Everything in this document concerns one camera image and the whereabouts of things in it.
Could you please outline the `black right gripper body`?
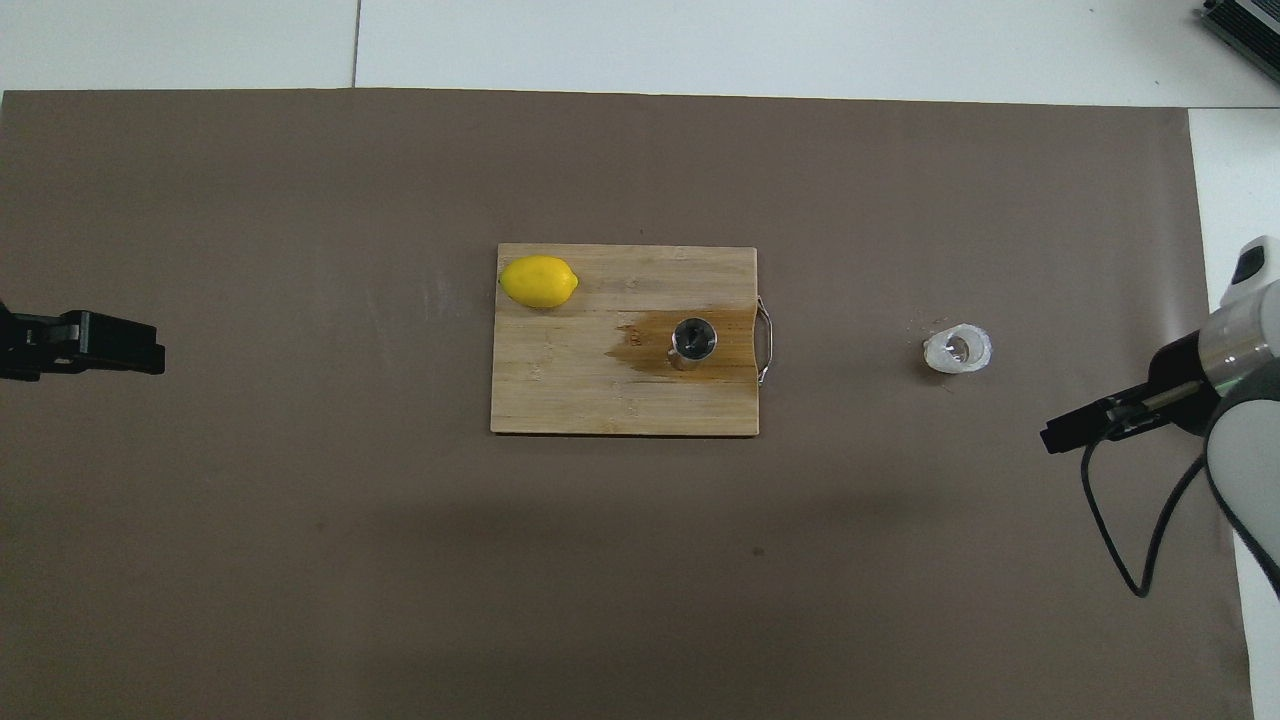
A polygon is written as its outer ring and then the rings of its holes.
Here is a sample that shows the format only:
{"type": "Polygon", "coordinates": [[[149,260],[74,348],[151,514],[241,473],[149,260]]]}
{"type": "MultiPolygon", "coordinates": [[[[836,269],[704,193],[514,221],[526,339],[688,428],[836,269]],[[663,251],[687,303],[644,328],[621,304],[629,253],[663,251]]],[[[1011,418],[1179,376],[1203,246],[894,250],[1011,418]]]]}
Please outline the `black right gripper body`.
{"type": "Polygon", "coordinates": [[[1210,382],[1201,357],[1201,333],[1193,331],[1160,348],[1147,377],[1144,406],[1165,421],[1204,434],[1221,395],[1210,382]]]}

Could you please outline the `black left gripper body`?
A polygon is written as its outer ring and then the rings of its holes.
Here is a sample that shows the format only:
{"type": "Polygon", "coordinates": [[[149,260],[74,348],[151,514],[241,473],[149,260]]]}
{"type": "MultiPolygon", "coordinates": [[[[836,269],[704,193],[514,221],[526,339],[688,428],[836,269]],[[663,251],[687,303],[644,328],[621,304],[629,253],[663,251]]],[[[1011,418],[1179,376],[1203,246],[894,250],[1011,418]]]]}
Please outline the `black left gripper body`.
{"type": "Polygon", "coordinates": [[[14,313],[1,302],[1,378],[36,382],[45,374],[69,374],[69,365],[59,363],[49,332],[68,325],[69,315],[45,316],[14,313]]]}

